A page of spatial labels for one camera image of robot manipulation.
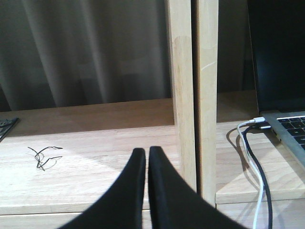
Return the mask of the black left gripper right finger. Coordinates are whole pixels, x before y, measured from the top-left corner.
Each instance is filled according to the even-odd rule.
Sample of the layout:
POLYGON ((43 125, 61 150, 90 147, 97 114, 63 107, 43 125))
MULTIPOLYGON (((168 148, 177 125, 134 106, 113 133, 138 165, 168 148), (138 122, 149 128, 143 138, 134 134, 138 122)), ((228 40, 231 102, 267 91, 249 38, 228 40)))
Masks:
POLYGON ((242 229, 203 200, 178 174, 160 146, 150 147, 148 194, 154 229, 242 229))

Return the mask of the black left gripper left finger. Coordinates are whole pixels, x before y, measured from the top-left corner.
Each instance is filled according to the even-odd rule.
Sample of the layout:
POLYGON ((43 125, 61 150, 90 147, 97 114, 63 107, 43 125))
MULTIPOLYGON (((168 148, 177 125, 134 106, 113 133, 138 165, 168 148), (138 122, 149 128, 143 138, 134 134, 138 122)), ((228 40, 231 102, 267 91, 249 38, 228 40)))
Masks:
POLYGON ((135 148, 111 187, 61 229, 141 229, 145 186, 145 150, 135 148))

